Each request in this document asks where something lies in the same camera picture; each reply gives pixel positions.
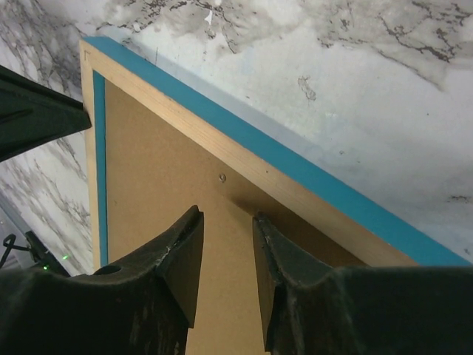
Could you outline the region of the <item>blue wooden photo frame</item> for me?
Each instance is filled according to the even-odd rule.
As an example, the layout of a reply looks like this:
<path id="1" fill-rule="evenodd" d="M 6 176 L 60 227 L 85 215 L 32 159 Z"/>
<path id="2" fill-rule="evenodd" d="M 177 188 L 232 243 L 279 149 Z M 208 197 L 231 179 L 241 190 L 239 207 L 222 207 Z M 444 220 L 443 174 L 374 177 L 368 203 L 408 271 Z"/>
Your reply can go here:
<path id="1" fill-rule="evenodd" d="M 94 102 L 108 81 L 372 266 L 467 261 L 116 41 L 87 37 Z"/>

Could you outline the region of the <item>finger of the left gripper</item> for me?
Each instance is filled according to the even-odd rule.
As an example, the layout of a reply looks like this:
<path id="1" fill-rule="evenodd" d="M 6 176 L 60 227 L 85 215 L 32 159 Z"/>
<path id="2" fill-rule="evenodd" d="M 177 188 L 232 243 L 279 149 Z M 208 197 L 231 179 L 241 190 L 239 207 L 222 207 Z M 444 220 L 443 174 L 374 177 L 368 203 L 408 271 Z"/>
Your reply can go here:
<path id="1" fill-rule="evenodd" d="M 81 102 L 1 67 L 1 161 L 91 126 Z"/>

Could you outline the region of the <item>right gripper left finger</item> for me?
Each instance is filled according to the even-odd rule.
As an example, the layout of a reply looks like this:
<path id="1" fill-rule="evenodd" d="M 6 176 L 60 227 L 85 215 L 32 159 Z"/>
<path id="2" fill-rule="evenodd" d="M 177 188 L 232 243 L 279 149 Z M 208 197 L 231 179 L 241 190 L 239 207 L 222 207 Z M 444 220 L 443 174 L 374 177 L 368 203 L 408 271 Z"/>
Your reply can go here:
<path id="1" fill-rule="evenodd" d="M 91 275 L 1 273 L 3 354 L 184 354 L 194 326 L 204 214 Z"/>

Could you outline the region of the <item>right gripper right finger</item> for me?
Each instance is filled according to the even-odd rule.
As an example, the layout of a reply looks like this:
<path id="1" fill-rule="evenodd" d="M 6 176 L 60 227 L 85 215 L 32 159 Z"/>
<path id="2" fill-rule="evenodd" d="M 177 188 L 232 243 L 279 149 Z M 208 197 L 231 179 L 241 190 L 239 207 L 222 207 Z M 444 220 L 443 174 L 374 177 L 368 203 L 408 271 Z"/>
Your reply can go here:
<path id="1" fill-rule="evenodd" d="M 468 266 L 341 267 L 253 218 L 264 348 L 272 354 L 470 354 Z"/>

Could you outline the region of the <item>brown cardboard backing board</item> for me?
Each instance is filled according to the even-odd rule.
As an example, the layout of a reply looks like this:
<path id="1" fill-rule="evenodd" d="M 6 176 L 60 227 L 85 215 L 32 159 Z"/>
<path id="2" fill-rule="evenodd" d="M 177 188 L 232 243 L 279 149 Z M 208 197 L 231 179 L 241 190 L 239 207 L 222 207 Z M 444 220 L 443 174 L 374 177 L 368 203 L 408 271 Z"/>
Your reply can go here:
<path id="1" fill-rule="evenodd" d="M 257 212 L 326 264 L 359 264 L 357 257 L 123 90 L 107 83 L 105 93 L 109 259 L 161 234 L 191 206 L 205 215 L 188 354 L 264 351 L 252 237 Z"/>

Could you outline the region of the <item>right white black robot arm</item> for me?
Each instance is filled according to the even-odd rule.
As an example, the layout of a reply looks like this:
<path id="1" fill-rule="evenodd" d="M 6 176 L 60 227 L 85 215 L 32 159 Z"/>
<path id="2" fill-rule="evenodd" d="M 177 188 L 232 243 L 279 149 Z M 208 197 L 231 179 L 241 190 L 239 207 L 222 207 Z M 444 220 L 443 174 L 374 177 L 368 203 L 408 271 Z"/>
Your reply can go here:
<path id="1" fill-rule="evenodd" d="M 259 309 L 272 354 L 470 354 L 469 267 L 332 268 L 253 218 Z M 35 265 L 1 271 L 3 354 L 184 354 L 204 214 L 91 275 L 69 276 L 33 233 Z"/>

